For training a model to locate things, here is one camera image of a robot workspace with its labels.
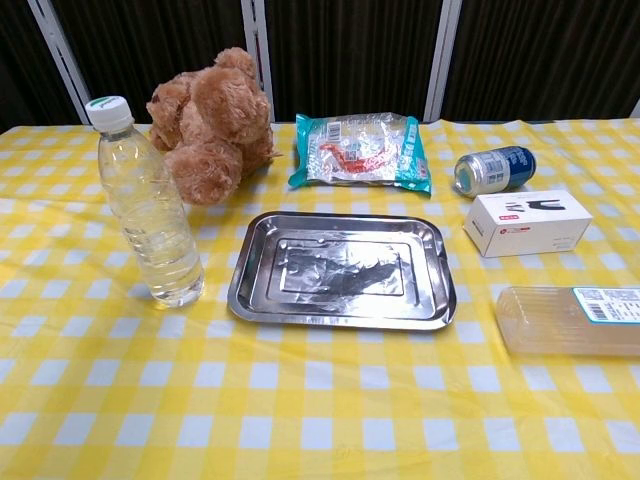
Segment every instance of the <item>gingham tablecloth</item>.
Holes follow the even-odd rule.
[[[105,205],[86,127],[0,136],[0,478],[640,478],[640,359],[513,357],[508,285],[640,284],[640,121],[422,126],[432,199],[290,191],[284,155],[189,218],[206,271],[162,310]],[[483,259],[451,187],[463,154],[531,148],[531,189],[594,221],[575,252]],[[269,210],[411,215],[444,234],[458,293],[436,334],[261,326],[226,308],[246,226]]]

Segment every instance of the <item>white bottle cap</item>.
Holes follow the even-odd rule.
[[[133,123],[129,104],[123,97],[96,98],[87,103],[84,109],[99,132],[122,130]]]

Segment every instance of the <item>dark curtain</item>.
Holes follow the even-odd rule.
[[[53,0],[90,95],[122,95],[138,122],[176,74],[245,48],[240,0]]]
[[[265,0],[276,120],[422,119],[441,0]]]
[[[0,0],[0,132],[79,123],[26,1]]]
[[[462,2],[442,117],[627,117],[640,97],[638,0]]]

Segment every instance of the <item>brown teddy bear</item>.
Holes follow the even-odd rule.
[[[276,155],[271,106],[241,48],[220,52],[213,67],[158,85],[147,110],[151,142],[168,152],[165,163],[187,203],[223,202]]]

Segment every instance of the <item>plastic food bag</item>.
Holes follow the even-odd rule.
[[[431,175],[418,121],[394,113],[309,118],[296,116],[300,166],[294,188],[318,181],[366,182],[431,193]]]

